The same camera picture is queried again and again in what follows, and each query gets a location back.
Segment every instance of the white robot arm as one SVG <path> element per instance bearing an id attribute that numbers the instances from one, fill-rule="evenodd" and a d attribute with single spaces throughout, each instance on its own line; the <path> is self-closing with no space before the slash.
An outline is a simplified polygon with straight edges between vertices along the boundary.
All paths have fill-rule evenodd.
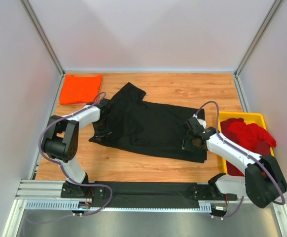
<path id="1" fill-rule="evenodd" d="M 108 100 L 104 99 L 97 106 L 86 105 L 87 109 L 83 112 L 74 113 L 76 115 L 50 127 L 43 137 L 41 143 L 43 152 L 48 154 L 50 158 L 60 162 L 62 169 L 77 183 L 87 184 L 89 182 L 87 174 L 75 157 L 78 147 L 78 132 L 88 124 L 93 123 L 96 137 L 99 136 L 100 139 L 107 137 L 110 134 L 106 125 L 107 103 Z M 61 117 L 52 116 L 49 124 L 59 118 Z M 215 128 L 209 127 L 205 129 L 196 117 L 190 118 L 183 126 L 186 130 L 186 138 L 182 149 L 193 150 L 201 148 L 216 153 L 244 173 L 244 177 L 221 173 L 211 179 L 216 191 L 220 194 L 248 196 L 255 205 L 264 208 L 279 197 L 279 189 L 282 193 L 287 191 L 287 183 L 273 156 L 262 157 L 242 148 L 223 134 L 217 134 Z M 64 137 L 59 137 L 57 135 L 59 133 L 64 133 Z M 259 163 L 264 166 L 267 173 L 270 173 L 274 179 L 273 181 L 261 169 L 258 165 Z M 68 190 L 76 186 L 70 179 L 67 179 L 64 185 L 66 185 Z M 83 197 L 85 195 L 84 192 L 86 190 L 80 187 L 77 196 Z M 68 198 L 70 194 L 64 194 L 64 197 Z"/>

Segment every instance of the metal floor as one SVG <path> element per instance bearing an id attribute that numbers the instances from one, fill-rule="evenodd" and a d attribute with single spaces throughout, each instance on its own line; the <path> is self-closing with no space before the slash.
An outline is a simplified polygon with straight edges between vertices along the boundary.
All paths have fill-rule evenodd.
<path id="1" fill-rule="evenodd" d="M 237 203 L 229 204 L 232 213 Z M 103 211 L 94 216 L 74 217 L 45 225 L 32 221 L 53 220 L 69 211 L 26 210 L 18 237 L 278 237 L 271 208 L 260 209 L 244 203 L 228 220 L 211 219 L 205 213 L 162 213 Z"/>

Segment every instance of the cable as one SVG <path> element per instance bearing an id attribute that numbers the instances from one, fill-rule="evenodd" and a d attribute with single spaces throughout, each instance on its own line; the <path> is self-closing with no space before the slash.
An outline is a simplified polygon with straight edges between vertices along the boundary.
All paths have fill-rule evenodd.
<path id="1" fill-rule="evenodd" d="M 103 97 L 101 97 L 98 101 L 94 102 L 100 95 L 103 94 Z M 90 216 L 90 215 L 94 215 L 96 213 L 99 213 L 101 210 L 103 210 L 111 201 L 112 199 L 112 195 L 113 195 L 113 190 L 110 186 L 108 185 L 105 185 L 105 184 L 81 184 L 81 183 L 78 183 L 76 182 L 75 180 L 73 180 L 67 173 L 66 171 L 64 170 L 64 167 L 62 166 L 62 164 L 59 162 L 59 161 L 56 161 L 54 159 L 51 159 L 49 158 L 48 156 L 45 155 L 44 151 L 42 150 L 42 147 L 41 147 L 41 143 L 42 143 L 42 140 L 43 140 L 43 137 L 45 135 L 45 133 L 52 127 L 54 126 L 55 124 L 65 120 L 65 119 L 68 119 L 68 118 L 71 118 L 71 117 L 74 117 L 80 113 L 82 113 L 83 111 L 86 111 L 88 110 L 89 108 L 91 108 L 92 106 L 95 106 L 97 104 L 99 104 L 106 96 L 106 92 L 101 92 L 99 93 L 93 100 L 93 103 L 90 104 L 89 106 L 85 106 L 83 107 L 81 110 L 78 110 L 76 112 L 74 112 L 73 114 L 70 114 L 70 115 L 67 115 L 67 116 L 64 116 L 64 117 L 61 117 L 60 119 L 57 119 L 56 121 L 52 122 L 51 124 L 49 124 L 45 129 L 44 131 L 41 133 L 39 139 L 38 139 L 38 149 L 39 149 L 39 153 L 48 161 L 50 162 L 53 162 L 53 163 L 56 163 L 60 166 L 62 172 L 64 173 L 65 177 L 70 181 L 72 182 L 73 184 L 76 184 L 76 185 L 79 185 L 79 186 L 83 186 L 83 187 L 104 187 L 104 188 L 107 188 L 110 192 L 109 194 L 109 198 L 107 200 L 107 202 L 102 206 L 100 207 L 99 209 L 95 210 L 95 211 L 92 211 L 92 212 L 87 212 L 85 214 L 81 214 L 81 216 Z M 68 218 L 68 217 L 72 217 L 73 215 L 67 215 L 67 216 L 63 216 L 63 217 L 60 217 L 58 219 L 54 219 L 54 220 L 51 220 L 51 221 L 45 221 L 45 222 L 34 222 L 34 221 L 31 221 L 29 220 L 27 217 L 26 217 L 26 220 L 32 224 L 48 224 L 48 223 L 51 223 L 51 222 L 54 222 L 54 221 L 59 221 L 59 220 L 62 220 L 62 219 L 65 219 L 65 218 Z"/>
<path id="2" fill-rule="evenodd" d="M 229 197 L 228 197 L 228 195 L 227 194 L 225 194 L 225 198 L 226 198 L 226 204 L 225 204 L 225 208 L 226 208 L 226 211 L 228 211 L 228 206 L 229 206 L 229 202 L 230 202 L 230 200 L 229 200 Z"/>
<path id="3" fill-rule="evenodd" d="M 218 103 L 217 103 L 216 101 L 213 101 L 213 100 L 206 102 L 205 104 L 203 104 L 203 105 L 196 111 L 195 116 L 197 116 L 198 113 L 201 111 L 201 109 L 202 109 L 205 105 L 207 105 L 207 104 L 209 104 L 209 103 L 214 103 L 214 104 L 216 105 L 216 109 L 217 109 L 216 134 L 217 134 L 218 138 L 219 138 L 221 141 L 223 141 L 224 143 L 226 143 L 227 145 L 229 145 L 230 147 L 232 147 L 233 149 L 235 149 L 235 150 L 239 151 L 240 153 L 244 154 L 245 156 L 251 158 L 255 163 L 257 163 L 257 164 L 261 167 L 261 169 L 266 173 L 266 175 L 269 177 L 269 179 L 270 179 L 270 180 L 272 181 L 272 183 L 274 184 L 276 190 L 278 191 L 278 193 L 279 193 L 279 195 L 280 195 L 280 197 L 281 197 L 281 199 L 282 199 L 282 202 L 273 201 L 273 203 L 278 204 L 278 205 L 284 205 L 285 202 L 286 202 L 286 200 L 285 200 L 285 197 L 284 197 L 284 194 L 283 194 L 281 188 L 278 186 L 278 184 L 276 183 L 276 181 L 275 181 L 275 179 L 273 178 L 273 176 L 271 175 L 271 173 L 262 165 L 262 163 L 259 162 L 257 159 L 255 159 L 253 156 L 248 155 L 248 154 L 247 154 L 245 151 L 243 151 L 242 149 L 240 149 L 240 148 L 234 146 L 233 144 L 231 144 L 230 142 L 224 140 L 223 137 L 220 135 L 219 130 L 218 130 L 218 125 L 219 125 L 219 106 L 218 106 Z M 230 217 L 234 216 L 234 215 L 239 211 L 239 209 L 240 209 L 240 207 L 241 207 L 241 205 L 242 205 L 243 199 L 244 199 L 244 197 L 241 198 L 241 201 L 240 201 L 240 203 L 239 203 L 239 206 L 237 207 L 237 209 L 235 210 L 235 212 L 232 213 L 230 216 L 224 217 L 224 219 L 230 218 Z"/>

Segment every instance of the white panel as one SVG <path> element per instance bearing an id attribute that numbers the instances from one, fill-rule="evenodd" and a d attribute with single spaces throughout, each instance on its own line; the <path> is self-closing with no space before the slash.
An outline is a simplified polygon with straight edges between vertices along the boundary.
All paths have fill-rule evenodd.
<path id="1" fill-rule="evenodd" d="M 60 83 L 18 0 L 0 0 L 0 235 Z"/>
<path id="2" fill-rule="evenodd" d="M 273 0 L 31 0 L 65 70 L 234 71 Z"/>
<path id="3" fill-rule="evenodd" d="M 264 115 L 277 141 L 275 155 L 287 179 L 287 0 L 245 66 L 241 83 L 250 111 Z"/>

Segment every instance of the red cloth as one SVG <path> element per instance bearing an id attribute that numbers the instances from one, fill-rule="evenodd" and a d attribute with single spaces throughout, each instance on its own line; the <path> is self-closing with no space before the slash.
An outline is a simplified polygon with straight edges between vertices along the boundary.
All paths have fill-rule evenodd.
<path id="1" fill-rule="evenodd" d="M 86 104 L 93 101 L 99 94 L 102 85 L 102 75 L 96 77 L 76 77 L 66 75 L 60 92 L 59 104 Z"/>
<path id="2" fill-rule="evenodd" d="M 276 141 L 262 127 L 255 123 L 246 125 L 243 118 L 229 118 L 220 123 L 221 132 L 234 143 L 249 151 L 265 156 L 271 154 L 270 146 L 276 147 Z M 234 165 L 227 162 L 228 174 L 244 176 Z"/>
<path id="3" fill-rule="evenodd" d="M 228 131 L 228 127 L 230 124 L 232 124 L 233 122 L 236 122 L 236 121 L 239 121 L 239 122 L 243 122 L 244 119 L 243 118 L 229 118 L 225 121 L 222 121 L 220 123 L 220 127 L 221 127 L 221 132 L 227 137 L 229 138 L 231 141 L 233 141 L 234 143 L 239 143 L 239 140 L 237 138 L 237 135 L 233 132 L 229 132 Z"/>
<path id="4" fill-rule="evenodd" d="M 259 142 L 266 142 L 271 147 L 276 147 L 274 138 L 262 127 L 256 123 L 246 125 L 245 122 L 233 122 L 228 127 L 228 132 L 235 133 L 239 140 L 239 145 L 256 152 Z"/>

